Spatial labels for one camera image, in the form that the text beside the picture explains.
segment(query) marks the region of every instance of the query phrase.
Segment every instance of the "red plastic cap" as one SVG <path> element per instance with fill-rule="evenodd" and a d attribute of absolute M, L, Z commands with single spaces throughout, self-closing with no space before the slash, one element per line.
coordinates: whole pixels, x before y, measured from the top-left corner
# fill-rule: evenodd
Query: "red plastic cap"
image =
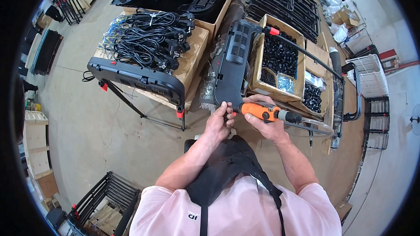
<path fill-rule="evenodd" d="M 182 118 L 182 115 L 183 115 L 183 113 L 184 113 L 184 110 L 182 110 L 181 112 L 176 112 L 176 117 L 177 118 Z"/>
<path fill-rule="evenodd" d="M 108 84 L 104 84 L 103 87 L 101 87 L 104 91 L 108 91 Z"/>
<path fill-rule="evenodd" d="M 272 35 L 279 35 L 280 34 L 280 30 L 275 29 L 275 28 L 270 28 L 270 34 L 272 34 Z"/>

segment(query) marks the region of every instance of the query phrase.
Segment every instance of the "black apron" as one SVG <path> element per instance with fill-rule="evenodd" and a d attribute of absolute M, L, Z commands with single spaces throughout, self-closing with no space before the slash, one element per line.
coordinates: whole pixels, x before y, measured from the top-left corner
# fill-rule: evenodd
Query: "black apron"
<path fill-rule="evenodd" d="M 194 142 L 195 140 L 186 140 L 184 152 L 188 151 Z M 201 207 L 200 236 L 207 236 L 208 207 L 240 173 L 252 175 L 270 192 L 280 215 L 281 235 L 285 236 L 280 210 L 280 195 L 283 192 L 268 179 L 248 143 L 237 135 L 220 143 L 197 178 L 186 187 L 191 201 Z"/>

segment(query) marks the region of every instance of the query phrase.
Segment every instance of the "orange electric screwdriver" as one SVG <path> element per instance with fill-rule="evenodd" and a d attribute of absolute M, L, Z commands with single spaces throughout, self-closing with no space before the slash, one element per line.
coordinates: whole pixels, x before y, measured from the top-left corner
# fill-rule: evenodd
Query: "orange electric screwdriver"
<path fill-rule="evenodd" d="M 302 121 L 302 116 L 297 113 L 282 110 L 274 104 L 260 101 L 256 103 L 242 103 L 239 105 L 238 111 L 242 115 L 251 113 L 257 118 L 264 120 L 265 123 L 274 122 L 279 119 L 291 123 L 299 123 Z"/>

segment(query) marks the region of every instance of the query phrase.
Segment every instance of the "floor crack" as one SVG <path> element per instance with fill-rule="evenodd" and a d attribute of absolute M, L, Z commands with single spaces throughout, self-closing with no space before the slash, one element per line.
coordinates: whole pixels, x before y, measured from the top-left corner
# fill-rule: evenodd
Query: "floor crack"
<path fill-rule="evenodd" d="M 115 116 L 118 113 L 118 110 L 120 109 L 120 104 L 121 104 L 121 100 L 118 101 L 118 108 L 117 108 L 117 112 L 114 114 L 114 116 L 112 117 L 112 125 L 111 125 L 111 140 L 108 144 L 108 146 L 104 149 L 103 153 L 102 153 L 102 157 L 104 158 L 105 161 L 105 166 L 104 166 L 104 170 L 106 170 L 106 159 L 105 159 L 105 151 L 109 148 L 109 146 L 112 144 L 112 131 L 113 131 L 113 127 L 114 127 L 114 121 L 115 121 Z"/>

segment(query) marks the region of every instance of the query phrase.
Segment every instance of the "zip tie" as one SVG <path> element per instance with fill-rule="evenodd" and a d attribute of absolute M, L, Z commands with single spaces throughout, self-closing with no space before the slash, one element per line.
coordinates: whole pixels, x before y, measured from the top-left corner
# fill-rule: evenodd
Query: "zip tie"
<path fill-rule="evenodd" d="M 155 17 L 155 16 L 157 16 L 157 15 L 159 15 L 159 13 L 161 13 L 162 11 L 159 11 L 158 13 L 153 13 L 153 14 L 149 14 L 152 18 L 150 19 L 150 24 L 149 24 L 149 27 L 152 25 L 152 20 L 153 20 L 153 18 Z"/>

